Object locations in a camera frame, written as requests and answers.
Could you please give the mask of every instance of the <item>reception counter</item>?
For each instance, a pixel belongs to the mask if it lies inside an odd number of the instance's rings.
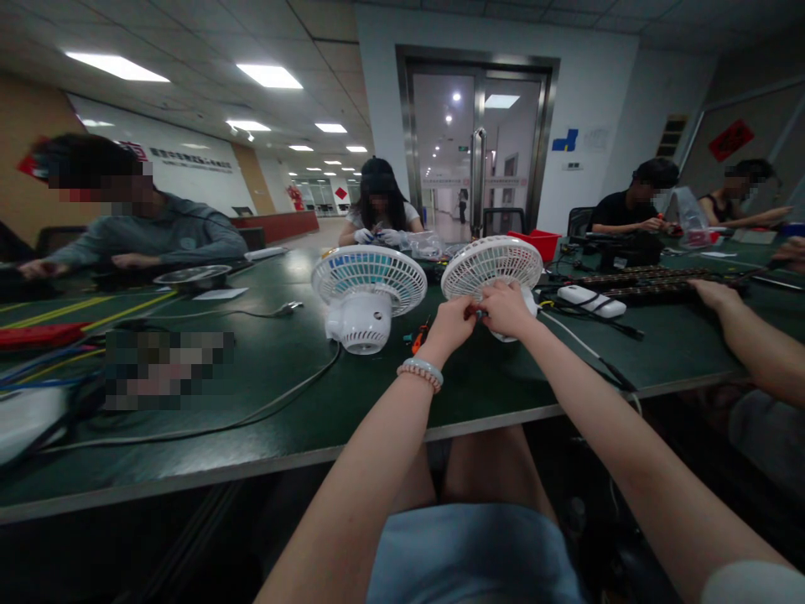
[[[242,216],[230,218],[236,228],[262,228],[266,245],[319,230],[314,211],[288,212],[270,216]]]

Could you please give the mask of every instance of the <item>white desk fan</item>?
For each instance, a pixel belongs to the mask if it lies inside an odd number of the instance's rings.
[[[498,280],[517,281],[526,306],[537,316],[539,307],[531,290],[542,273],[543,259],[533,245],[516,237],[493,235],[473,241],[455,255],[442,275],[442,294],[447,299],[471,295],[480,302],[483,288]],[[517,341],[494,331],[492,335],[504,342]]]
[[[327,337],[357,355],[379,352],[392,317],[422,302],[428,287],[425,272],[411,258],[371,245],[339,247],[319,260],[311,283],[330,306]]]

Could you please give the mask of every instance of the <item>red power strip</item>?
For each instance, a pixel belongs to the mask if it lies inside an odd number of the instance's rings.
[[[84,337],[81,328],[87,325],[89,323],[64,323],[0,330],[0,351],[67,346]]]

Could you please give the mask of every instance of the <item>gray sweatshirt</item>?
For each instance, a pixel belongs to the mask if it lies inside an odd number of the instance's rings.
[[[201,263],[246,253],[243,237],[218,210],[162,194],[168,203],[158,217],[102,216],[80,239],[56,250],[47,260],[78,268],[108,262],[124,253],[159,256],[165,264]]]

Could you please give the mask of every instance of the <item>pink bracelet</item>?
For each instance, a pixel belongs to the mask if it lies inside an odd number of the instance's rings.
[[[397,368],[397,375],[402,375],[403,373],[412,373],[413,375],[422,378],[426,382],[428,382],[431,386],[434,387],[434,394],[439,394],[439,391],[442,389],[442,385],[439,383],[439,380],[427,369],[422,369],[421,367],[415,367],[414,365],[400,365]]]

